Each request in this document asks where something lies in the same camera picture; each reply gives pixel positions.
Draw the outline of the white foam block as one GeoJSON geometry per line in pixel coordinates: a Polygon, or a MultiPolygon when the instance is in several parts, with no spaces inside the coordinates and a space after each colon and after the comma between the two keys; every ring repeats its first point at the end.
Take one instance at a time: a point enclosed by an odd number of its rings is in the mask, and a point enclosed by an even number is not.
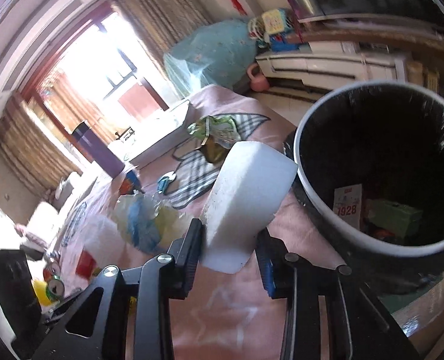
{"type": "Polygon", "coordinates": [[[297,165],[259,142],[239,141],[224,160],[200,219],[203,267],[235,274],[249,261],[257,236],[288,194],[297,165]]]}

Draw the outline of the white TV cabinet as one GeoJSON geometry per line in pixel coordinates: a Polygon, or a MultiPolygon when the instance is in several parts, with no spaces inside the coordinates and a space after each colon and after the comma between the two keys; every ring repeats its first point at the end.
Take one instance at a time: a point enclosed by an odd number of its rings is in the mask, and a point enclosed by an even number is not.
{"type": "Polygon", "coordinates": [[[385,45],[315,41],[289,51],[267,51],[256,57],[271,80],[298,81],[311,89],[333,90],[368,80],[397,80],[444,88],[444,61],[385,45]]]}

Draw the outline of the crushed red can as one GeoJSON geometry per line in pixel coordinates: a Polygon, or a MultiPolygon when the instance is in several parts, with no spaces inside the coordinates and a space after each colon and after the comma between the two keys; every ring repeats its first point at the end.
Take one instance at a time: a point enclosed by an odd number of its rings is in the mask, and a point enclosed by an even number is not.
{"type": "Polygon", "coordinates": [[[50,281],[54,276],[60,277],[60,266],[56,260],[51,258],[43,269],[44,281],[50,281]]]}

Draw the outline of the pink kettlebell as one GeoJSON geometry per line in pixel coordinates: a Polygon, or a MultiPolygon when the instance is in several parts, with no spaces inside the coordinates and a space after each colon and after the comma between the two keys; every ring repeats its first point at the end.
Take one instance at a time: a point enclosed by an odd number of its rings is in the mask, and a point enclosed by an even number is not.
{"type": "Polygon", "coordinates": [[[250,80],[250,88],[254,92],[261,93],[269,90],[269,81],[263,75],[257,63],[250,64],[247,68],[246,74],[250,80]]]}

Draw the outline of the stack of children's books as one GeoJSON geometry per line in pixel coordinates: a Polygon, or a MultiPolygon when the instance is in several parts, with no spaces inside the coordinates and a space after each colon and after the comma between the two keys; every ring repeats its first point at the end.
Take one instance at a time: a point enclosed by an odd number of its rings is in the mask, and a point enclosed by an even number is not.
{"type": "Polygon", "coordinates": [[[142,168],[189,139],[187,127],[195,119],[195,108],[184,100],[169,110],[155,112],[139,122],[128,137],[119,138],[108,147],[123,162],[142,168]]]}

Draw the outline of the beige sofa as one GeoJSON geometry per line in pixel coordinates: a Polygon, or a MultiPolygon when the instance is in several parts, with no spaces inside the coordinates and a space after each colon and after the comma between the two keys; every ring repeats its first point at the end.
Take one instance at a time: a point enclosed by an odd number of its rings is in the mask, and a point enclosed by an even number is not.
{"type": "Polygon", "coordinates": [[[14,227],[22,234],[22,248],[45,252],[57,238],[71,210],[90,194],[97,176],[94,172],[72,172],[48,197],[44,197],[26,225],[14,227]]]}

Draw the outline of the green drink carton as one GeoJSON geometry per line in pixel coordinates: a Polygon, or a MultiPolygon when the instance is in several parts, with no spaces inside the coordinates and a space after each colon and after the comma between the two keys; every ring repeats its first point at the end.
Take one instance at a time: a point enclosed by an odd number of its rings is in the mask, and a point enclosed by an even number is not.
{"type": "Polygon", "coordinates": [[[419,230],[423,211],[384,199],[367,199],[363,224],[380,241],[402,242],[419,230]]]}

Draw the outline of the crushed green can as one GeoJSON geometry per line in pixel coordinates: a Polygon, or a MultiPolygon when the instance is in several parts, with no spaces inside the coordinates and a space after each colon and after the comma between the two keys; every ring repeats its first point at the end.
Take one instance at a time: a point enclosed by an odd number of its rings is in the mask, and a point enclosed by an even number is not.
{"type": "Polygon", "coordinates": [[[65,294],[65,285],[59,276],[53,275],[47,281],[47,296],[54,302],[62,300],[65,294]]]}

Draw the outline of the toy phone play set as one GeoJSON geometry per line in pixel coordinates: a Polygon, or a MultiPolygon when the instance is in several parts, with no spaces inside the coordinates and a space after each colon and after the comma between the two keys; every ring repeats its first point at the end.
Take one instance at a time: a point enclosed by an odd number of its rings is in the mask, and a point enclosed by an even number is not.
{"type": "Polygon", "coordinates": [[[295,31],[291,10],[277,8],[267,10],[252,18],[247,29],[249,38],[257,42],[259,48],[269,47],[272,51],[296,50],[300,39],[295,31]]]}

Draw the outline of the curtain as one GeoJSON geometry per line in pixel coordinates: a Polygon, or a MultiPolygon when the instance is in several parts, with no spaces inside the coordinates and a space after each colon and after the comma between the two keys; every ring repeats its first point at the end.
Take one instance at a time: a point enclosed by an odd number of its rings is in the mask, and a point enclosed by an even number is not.
{"type": "Polygon", "coordinates": [[[9,97],[0,118],[0,153],[22,184],[38,197],[56,189],[71,173],[83,173],[79,161],[17,92],[9,97]]]}
{"type": "Polygon", "coordinates": [[[163,56],[198,28],[213,23],[199,0],[108,0],[142,41],[158,68],[163,56]]]}

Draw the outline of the red cardboard box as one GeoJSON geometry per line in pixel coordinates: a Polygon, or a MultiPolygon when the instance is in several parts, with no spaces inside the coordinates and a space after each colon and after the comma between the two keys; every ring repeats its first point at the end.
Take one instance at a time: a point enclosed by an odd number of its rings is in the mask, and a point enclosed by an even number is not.
{"type": "Polygon", "coordinates": [[[93,256],[87,250],[82,250],[77,262],[76,274],[88,281],[92,276],[96,265],[97,263],[93,256]]]}

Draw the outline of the purple thermos bottle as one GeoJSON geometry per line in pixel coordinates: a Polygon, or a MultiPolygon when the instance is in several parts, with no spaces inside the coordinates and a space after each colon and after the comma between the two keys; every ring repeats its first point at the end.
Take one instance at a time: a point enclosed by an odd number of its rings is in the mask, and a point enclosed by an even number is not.
{"type": "Polygon", "coordinates": [[[107,147],[102,139],[82,121],[71,133],[80,146],[112,179],[123,170],[124,163],[107,147]]]}

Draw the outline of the left curtain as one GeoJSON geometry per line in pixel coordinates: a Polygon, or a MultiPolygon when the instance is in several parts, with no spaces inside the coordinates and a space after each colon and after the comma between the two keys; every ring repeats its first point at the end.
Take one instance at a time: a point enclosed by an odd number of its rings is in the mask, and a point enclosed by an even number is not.
{"type": "Polygon", "coordinates": [[[71,173],[83,173],[79,161],[17,92],[9,97],[0,118],[0,153],[22,184],[38,197],[56,189],[71,173]]]}

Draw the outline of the black trash bin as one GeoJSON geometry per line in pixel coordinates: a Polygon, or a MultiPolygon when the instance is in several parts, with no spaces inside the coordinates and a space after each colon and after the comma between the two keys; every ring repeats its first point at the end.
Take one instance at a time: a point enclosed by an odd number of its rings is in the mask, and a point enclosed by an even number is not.
{"type": "Polygon", "coordinates": [[[316,228],[377,293],[406,294],[444,273],[444,99],[395,80],[370,80],[319,99],[284,142],[297,164],[294,193],[316,228]],[[386,201],[421,213],[417,230],[354,227],[335,192],[357,185],[362,204],[386,201]]]}

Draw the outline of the furniture under teal cover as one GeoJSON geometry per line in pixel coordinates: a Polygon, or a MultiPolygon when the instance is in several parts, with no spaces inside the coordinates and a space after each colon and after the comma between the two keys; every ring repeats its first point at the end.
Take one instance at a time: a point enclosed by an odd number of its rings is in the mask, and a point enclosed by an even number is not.
{"type": "Polygon", "coordinates": [[[209,85],[234,90],[256,54],[247,22],[227,19],[198,28],[166,52],[163,61],[176,93],[186,98],[209,85]]]}

